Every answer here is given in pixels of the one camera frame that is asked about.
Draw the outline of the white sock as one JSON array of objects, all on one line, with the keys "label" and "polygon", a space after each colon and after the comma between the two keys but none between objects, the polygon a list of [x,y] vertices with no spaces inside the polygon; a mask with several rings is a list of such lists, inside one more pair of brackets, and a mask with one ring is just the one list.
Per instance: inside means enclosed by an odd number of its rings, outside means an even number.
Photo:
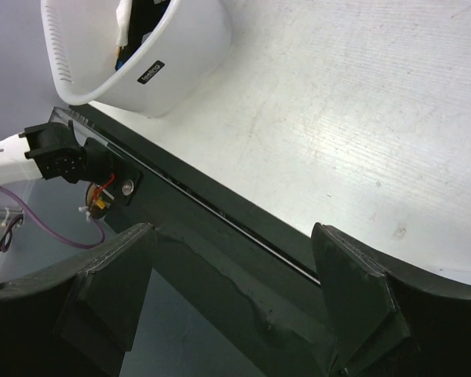
[{"label": "white sock", "polygon": [[132,0],[120,0],[117,5],[115,11],[115,18],[118,26],[118,35],[116,40],[117,47],[124,47],[128,44],[132,7]]}]

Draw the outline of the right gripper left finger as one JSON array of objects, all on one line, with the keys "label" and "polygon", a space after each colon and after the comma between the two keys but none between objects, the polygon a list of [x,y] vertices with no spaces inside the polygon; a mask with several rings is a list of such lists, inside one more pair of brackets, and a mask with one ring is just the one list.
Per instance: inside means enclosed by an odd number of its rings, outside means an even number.
[{"label": "right gripper left finger", "polygon": [[133,348],[155,229],[128,228],[37,272],[0,283],[0,376],[117,376]]}]

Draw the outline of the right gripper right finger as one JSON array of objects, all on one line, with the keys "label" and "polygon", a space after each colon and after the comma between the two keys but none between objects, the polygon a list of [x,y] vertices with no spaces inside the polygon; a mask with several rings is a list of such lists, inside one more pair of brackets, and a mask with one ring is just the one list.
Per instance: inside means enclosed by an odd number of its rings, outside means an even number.
[{"label": "right gripper right finger", "polygon": [[330,225],[311,236],[336,343],[335,376],[471,376],[471,285]]}]

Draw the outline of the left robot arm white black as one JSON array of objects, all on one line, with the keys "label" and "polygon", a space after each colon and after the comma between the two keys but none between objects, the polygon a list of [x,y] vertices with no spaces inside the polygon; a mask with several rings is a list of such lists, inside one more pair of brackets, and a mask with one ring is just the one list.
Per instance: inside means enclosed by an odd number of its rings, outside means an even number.
[{"label": "left robot arm white black", "polygon": [[76,184],[105,184],[115,178],[115,158],[100,142],[82,145],[72,121],[30,126],[0,141],[0,186],[61,177]]}]

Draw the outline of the black blue sock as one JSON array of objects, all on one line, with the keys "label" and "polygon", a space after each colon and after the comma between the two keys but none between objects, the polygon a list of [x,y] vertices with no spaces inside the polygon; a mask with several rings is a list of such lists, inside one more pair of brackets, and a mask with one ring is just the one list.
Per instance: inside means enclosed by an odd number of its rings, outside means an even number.
[{"label": "black blue sock", "polygon": [[133,0],[128,44],[117,47],[115,70],[118,71],[140,48],[165,14],[170,1]]}]

